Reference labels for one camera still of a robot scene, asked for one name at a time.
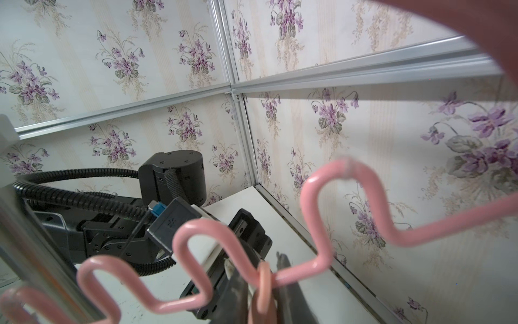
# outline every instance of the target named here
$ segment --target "floral wallpaper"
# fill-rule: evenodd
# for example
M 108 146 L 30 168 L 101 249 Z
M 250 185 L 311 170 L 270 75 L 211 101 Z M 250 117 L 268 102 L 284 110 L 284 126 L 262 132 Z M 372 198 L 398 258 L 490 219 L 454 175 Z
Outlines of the floral wallpaper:
M 240 81 L 456 35 L 369 0 L 225 0 Z
M 0 28 L 15 127 L 227 82 L 203 0 L 7 1 Z
M 207 186 L 206 204 L 212 204 L 249 186 L 242 148 L 232 118 L 221 106 L 226 95 L 216 95 L 176 105 L 179 119 L 168 121 L 171 111 L 163 107 L 75 129 L 20 141 L 0 157 L 15 175 L 84 167 L 115 167 L 137 170 L 157 152 L 196 149 L 203 154 Z M 176 127 L 173 136 L 171 128 Z M 203 133 L 203 142 L 189 147 L 192 136 Z M 87 178 L 52 184 L 74 191 L 101 191 L 140 197 L 138 180 Z
M 260 183 L 304 226 L 302 185 L 343 155 L 377 172 L 400 230 L 518 190 L 518 90 L 506 77 L 249 93 L 245 100 Z M 325 186 L 319 209 L 335 258 L 402 323 L 514 321 L 518 218 L 399 248 L 380 236 L 355 181 Z

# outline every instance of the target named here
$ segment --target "black cable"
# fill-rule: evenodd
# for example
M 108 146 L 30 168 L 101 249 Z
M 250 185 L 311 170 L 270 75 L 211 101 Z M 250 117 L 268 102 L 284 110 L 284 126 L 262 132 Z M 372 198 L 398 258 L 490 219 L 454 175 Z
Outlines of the black cable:
M 172 198 L 182 197 L 187 201 L 187 197 L 185 196 L 185 192 L 183 191 L 182 186 L 180 185 L 180 181 L 178 180 L 178 176 L 176 174 L 176 170 L 171 168 L 164 172 L 165 184 L 167 185 L 167 189 L 171 193 Z
M 138 264 L 133 262 L 128 262 L 133 269 L 138 273 L 139 276 L 149 276 L 154 275 L 156 273 L 162 272 L 166 269 L 169 269 L 173 265 L 176 264 L 176 261 L 171 259 L 170 257 L 167 257 L 161 261 L 153 262 L 153 263 L 144 263 L 144 264 Z
M 91 195 L 85 192 L 73 192 L 40 185 L 46 182 L 92 177 L 130 177 L 138 179 L 138 172 L 135 170 L 116 168 L 87 168 L 37 172 L 19 177 L 19 180 L 16 181 L 13 186 L 16 192 L 26 199 L 33 199 L 53 205 L 91 210 L 132 221 L 140 221 L 144 217 L 148 210 L 146 207 L 126 204 L 105 198 L 104 195 Z
M 13 186 L 19 195 L 27 199 L 27 203 L 31 207 L 45 208 L 48 205 L 62 205 L 138 221 L 139 223 L 133 229 L 122 249 L 122 253 L 124 253 L 128 244 L 142 226 L 154 219 L 154 215 L 148 210 L 147 206 L 138 207 L 122 203 L 114 200 L 117 196 L 105 192 L 74 192 L 40 185 L 47 182 L 94 177 L 129 177 L 138 179 L 138 172 L 119 168 L 85 168 L 38 172 L 20 176 Z M 153 263 L 138 264 L 129 262 L 129 264 L 139 276 L 148 276 L 169 269 L 176 264 L 176 261 L 166 258 Z

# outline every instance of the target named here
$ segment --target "black cylindrical motor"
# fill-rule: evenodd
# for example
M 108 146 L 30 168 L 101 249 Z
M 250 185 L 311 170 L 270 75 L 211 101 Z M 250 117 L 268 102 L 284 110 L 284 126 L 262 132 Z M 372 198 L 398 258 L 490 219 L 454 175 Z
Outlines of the black cylindrical motor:
M 139 169 L 138 178 L 142 202 L 148 205 L 152 200 L 168 205 L 173 198 L 167 181 L 168 173 L 173 172 L 189 204 L 203 205 L 207 199 L 203 156 L 200 152 L 180 150 L 168 153 L 156 153 Z

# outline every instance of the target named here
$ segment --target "metal rod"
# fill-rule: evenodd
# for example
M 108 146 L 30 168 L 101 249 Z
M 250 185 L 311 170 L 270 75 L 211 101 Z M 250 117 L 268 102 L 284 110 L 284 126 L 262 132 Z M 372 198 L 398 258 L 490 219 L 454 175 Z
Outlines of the metal rod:
M 105 318 L 77 286 L 74 265 L 11 185 L 0 188 L 0 247 L 18 276 L 46 293 L 71 319 L 91 323 Z

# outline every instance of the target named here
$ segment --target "blue connector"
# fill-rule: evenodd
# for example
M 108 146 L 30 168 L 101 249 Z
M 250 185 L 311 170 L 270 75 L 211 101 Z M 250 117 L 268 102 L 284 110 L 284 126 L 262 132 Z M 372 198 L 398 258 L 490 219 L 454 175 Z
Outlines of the blue connector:
M 156 202 L 155 200 L 152 200 L 148 205 L 149 210 L 153 213 L 153 215 L 157 217 L 160 216 L 160 214 L 165 210 L 166 207 L 167 206 L 163 203 Z

